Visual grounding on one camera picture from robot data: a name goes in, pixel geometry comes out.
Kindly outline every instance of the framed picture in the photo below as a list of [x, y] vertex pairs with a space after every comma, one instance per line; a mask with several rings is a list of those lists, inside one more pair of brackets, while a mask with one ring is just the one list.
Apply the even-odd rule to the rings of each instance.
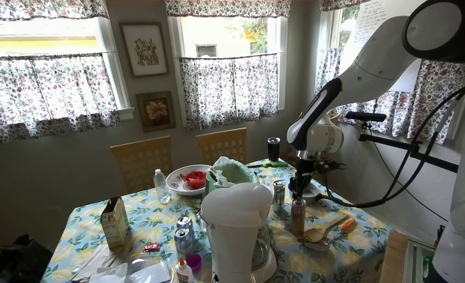
[[157, 131], [177, 127], [171, 92], [137, 94], [143, 131]]
[[119, 23], [119, 25], [133, 77], [170, 73], [161, 23]]

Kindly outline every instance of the red bowl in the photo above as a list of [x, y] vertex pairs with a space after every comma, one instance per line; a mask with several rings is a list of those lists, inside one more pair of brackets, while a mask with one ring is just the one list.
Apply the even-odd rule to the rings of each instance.
[[184, 182], [191, 186], [193, 189], [200, 189], [203, 187], [205, 179], [205, 172], [193, 171], [184, 177]]

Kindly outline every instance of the black tumbler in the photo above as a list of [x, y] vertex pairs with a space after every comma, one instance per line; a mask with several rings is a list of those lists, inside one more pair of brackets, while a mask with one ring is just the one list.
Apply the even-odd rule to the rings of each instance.
[[269, 161], [275, 162], [280, 159], [280, 138], [267, 139], [267, 155]]

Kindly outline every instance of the purple cup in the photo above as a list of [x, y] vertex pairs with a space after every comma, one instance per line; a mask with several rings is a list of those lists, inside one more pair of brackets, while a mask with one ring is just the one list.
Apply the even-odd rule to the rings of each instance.
[[199, 254], [190, 254], [186, 258], [187, 265], [191, 268], [193, 273], [200, 272], [201, 269], [201, 256]]

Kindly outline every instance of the orange handle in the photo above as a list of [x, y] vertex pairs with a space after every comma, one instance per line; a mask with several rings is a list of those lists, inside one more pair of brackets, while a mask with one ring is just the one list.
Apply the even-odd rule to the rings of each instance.
[[351, 227], [354, 223], [355, 223], [354, 219], [348, 220], [346, 223], [342, 224], [341, 231], [345, 231], [349, 229], [349, 227]]

